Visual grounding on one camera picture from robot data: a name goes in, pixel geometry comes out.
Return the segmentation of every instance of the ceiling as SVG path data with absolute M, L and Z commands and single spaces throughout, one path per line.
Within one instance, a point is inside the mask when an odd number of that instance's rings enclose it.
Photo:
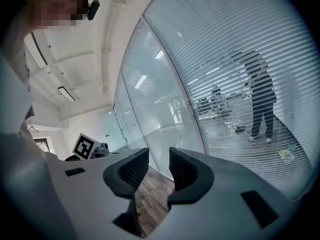
M 127 45 L 151 1 L 99 0 L 92 21 L 34 32 L 48 66 L 40 69 L 27 49 L 31 89 L 58 107 L 60 120 L 113 105 Z M 59 96 L 60 86 L 76 102 Z

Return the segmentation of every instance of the horizontal blinds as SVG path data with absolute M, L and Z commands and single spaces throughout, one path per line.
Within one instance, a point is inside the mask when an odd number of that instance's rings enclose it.
M 299 198 L 319 161 L 320 61 L 290 3 L 154 0 L 144 17 L 198 111 L 210 155 L 245 165 Z M 272 144 L 264 116 L 258 139 L 248 142 L 253 107 L 270 103 Z M 235 133 L 237 126 L 245 131 Z M 279 155 L 288 149 L 290 156 Z

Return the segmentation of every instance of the black jacket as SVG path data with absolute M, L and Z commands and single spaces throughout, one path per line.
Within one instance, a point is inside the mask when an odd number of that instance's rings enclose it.
M 251 81 L 252 89 L 252 105 L 260 106 L 264 104 L 273 104 L 277 102 L 277 97 L 273 89 L 272 79 L 269 74 L 263 74 L 263 76 L 257 76 Z

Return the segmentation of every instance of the trash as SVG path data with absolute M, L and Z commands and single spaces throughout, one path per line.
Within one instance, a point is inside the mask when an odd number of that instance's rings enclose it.
M 294 151 L 296 150 L 297 146 L 296 145 L 289 145 L 288 150 Z
M 238 126 L 237 123 L 232 123 L 232 124 L 230 125 L 230 127 L 232 127 L 233 129 L 237 129 L 237 126 Z
M 281 157 L 281 160 L 283 160 L 286 164 L 290 164 L 295 159 L 294 155 L 289 149 L 280 150 L 279 156 Z
M 235 130 L 235 133 L 241 133 L 241 132 L 244 132 L 246 130 L 246 127 L 245 126 L 237 126 L 236 127 L 236 130 Z

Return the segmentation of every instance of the glass partition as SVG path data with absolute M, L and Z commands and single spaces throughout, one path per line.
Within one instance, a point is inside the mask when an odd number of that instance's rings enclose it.
M 209 154 L 301 197 L 320 157 L 320 61 L 290 2 L 154 0 L 144 18 L 198 111 Z
M 146 141 L 141 133 L 134 110 L 120 72 L 114 96 L 114 111 L 119 122 L 122 134 L 128 147 L 133 149 L 147 148 Z M 149 165 L 158 171 L 154 159 L 149 155 Z
M 146 23 L 140 22 L 138 26 L 123 61 L 123 80 L 155 163 L 161 173 L 172 178 L 169 147 L 199 152 L 204 152 L 204 147 L 189 99 L 182 85 L 179 86 L 166 51 Z

